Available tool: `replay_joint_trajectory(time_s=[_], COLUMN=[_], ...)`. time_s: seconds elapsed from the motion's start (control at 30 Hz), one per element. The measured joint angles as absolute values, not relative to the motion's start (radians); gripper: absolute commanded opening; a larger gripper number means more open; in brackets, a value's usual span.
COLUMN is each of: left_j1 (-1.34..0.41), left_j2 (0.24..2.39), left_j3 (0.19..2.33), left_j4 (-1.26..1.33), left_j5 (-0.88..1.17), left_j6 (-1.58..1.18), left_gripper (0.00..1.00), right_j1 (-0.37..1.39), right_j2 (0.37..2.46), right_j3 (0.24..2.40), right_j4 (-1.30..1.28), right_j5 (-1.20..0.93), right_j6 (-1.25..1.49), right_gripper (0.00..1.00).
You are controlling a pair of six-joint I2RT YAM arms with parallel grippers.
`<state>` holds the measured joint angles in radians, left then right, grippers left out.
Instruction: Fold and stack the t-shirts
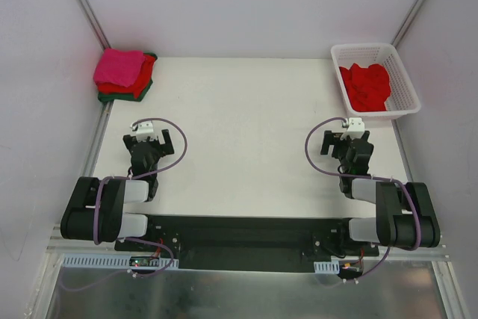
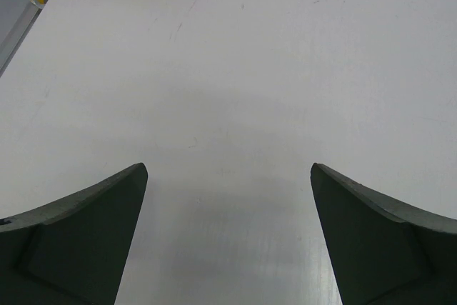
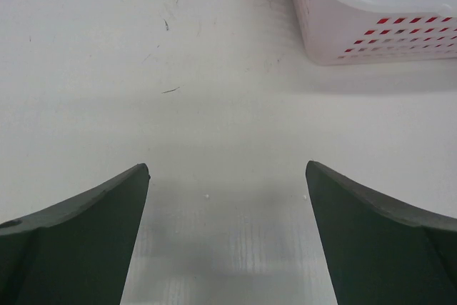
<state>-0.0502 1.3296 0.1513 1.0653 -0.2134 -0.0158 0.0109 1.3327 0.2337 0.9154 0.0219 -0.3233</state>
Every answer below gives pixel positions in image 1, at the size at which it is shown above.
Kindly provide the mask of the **white plastic basket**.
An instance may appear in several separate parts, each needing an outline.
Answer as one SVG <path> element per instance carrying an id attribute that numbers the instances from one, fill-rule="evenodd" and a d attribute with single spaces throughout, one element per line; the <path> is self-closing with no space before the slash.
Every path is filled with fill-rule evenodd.
<path id="1" fill-rule="evenodd" d="M 331 50 L 336 78 L 341 90 L 348 117 L 361 117 L 371 120 L 396 120 L 408 114 L 415 114 L 421 109 L 410 77 L 398 55 L 389 43 L 348 43 L 334 45 Z M 391 95 L 385 101 L 385 111 L 361 112 L 353 109 L 340 68 L 350 68 L 353 64 L 361 67 L 379 64 L 385 68 L 390 78 Z"/>

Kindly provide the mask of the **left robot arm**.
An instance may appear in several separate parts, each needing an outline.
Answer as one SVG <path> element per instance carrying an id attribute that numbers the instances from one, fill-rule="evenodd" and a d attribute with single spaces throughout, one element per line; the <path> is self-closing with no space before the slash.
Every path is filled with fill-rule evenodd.
<path id="1" fill-rule="evenodd" d="M 151 128 L 137 130 L 133 135 L 122 137 L 130 155 L 132 180 L 109 179 L 104 185 L 96 177 L 82 176 L 76 182 L 68 205 L 60 222 L 63 238 L 114 242 L 124 235 L 132 236 L 132 242 L 143 251 L 153 249 L 158 242 L 158 233 L 147 226 L 147 219 L 140 215 L 128 219 L 122 225 L 126 202 L 150 202 L 158 189 L 158 162 L 161 158 L 175 153 L 170 132 L 161 131 L 164 142 Z"/>

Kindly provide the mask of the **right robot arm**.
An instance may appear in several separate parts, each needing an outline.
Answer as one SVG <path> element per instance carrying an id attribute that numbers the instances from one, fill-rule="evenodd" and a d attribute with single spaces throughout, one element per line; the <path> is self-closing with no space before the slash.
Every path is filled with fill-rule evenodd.
<path id="1" fill-rule="evenodd" d="M 320 150 L 339 161 L 339 188 L 345 197 L 375 206 L 372 218 L 351 218 L 348 230 L 336 236 L 335 245 L 344 255 L 353 255 L 363 242 L 410 250 L 414 245 L 439 245 L 441 231 L 427 186 L 421 182 L 399 185 L 376 180 L 368 173 L 374 146 L 370 132 L 352 139 L 343 133 L 325 131 Z"/>

